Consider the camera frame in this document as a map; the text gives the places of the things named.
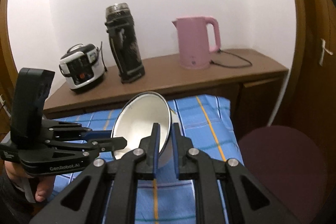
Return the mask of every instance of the finger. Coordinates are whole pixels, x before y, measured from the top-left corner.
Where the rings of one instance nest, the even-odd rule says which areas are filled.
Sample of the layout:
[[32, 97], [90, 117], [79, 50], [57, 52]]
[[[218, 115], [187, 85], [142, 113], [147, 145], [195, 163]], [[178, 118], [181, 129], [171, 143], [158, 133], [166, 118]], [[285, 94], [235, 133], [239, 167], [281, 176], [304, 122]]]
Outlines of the finger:
[[5, 169], [6, 169], [9, 179], [14, 182], [21, 181], [20, 178], [32, 178], [32, 176], [29, 176], [24, 171], [21, 164], [17, 164], [15, 162], [10, 162], [10, 161], [5, 161]]
[[48, 198], [54, 189], [55, 176], [41, 177], [37, 185], [35, 199], [37, 202], [42, 202]]

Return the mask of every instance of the kettle handle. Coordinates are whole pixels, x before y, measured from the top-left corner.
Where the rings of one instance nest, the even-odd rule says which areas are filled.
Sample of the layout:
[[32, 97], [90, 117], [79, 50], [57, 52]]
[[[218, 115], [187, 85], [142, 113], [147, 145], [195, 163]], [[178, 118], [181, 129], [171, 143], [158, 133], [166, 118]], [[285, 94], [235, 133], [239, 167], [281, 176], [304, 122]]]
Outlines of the kettle handle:
[[221, 49], [221, 35], [219, 34], [219, 24], [217, 19], [214, 17], [205, 17], [205, 22], [207, 24], [211, 24], [213, 26], [213, 29], [215, 31], [215, 47], [210, 47], [210, 52], [217, 52]]

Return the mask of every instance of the round stool seat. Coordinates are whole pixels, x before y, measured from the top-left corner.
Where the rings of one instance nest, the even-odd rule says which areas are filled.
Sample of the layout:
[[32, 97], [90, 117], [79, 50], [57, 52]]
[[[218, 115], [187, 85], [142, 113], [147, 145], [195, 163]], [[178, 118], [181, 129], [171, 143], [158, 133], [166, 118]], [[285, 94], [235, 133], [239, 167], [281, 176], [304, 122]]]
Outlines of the round stool seat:
[[322, 207], [327, 171], [315, 143], [283, 126], [253, 130], [239, 141], [245, 167], [303, 224]]

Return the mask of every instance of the rice cooker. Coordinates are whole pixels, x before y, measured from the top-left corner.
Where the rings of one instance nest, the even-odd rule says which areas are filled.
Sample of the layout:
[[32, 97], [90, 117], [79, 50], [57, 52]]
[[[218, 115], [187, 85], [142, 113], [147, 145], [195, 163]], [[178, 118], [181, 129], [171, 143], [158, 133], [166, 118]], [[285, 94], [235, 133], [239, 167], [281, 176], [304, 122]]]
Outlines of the rice cooker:
[[100, 52], [94, 44], [77, 44], [61, 57], [59, 69], [71, 90], [80, 93], [103, 80], [107, 70]]

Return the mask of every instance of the thermos lid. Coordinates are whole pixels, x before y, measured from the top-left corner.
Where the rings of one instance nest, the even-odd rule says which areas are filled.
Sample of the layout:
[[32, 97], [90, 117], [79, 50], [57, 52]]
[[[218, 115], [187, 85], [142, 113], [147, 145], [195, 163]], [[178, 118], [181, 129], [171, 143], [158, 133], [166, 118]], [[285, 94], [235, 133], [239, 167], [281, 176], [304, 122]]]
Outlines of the thermos lid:
[[123, 3], [116, 3], [115, 5], [109, 6], [106, 8], [106, 19], [107, 17], [115, 12], [118, 12], [120, 10], [129, 10], [128, 4], [123, 2]]

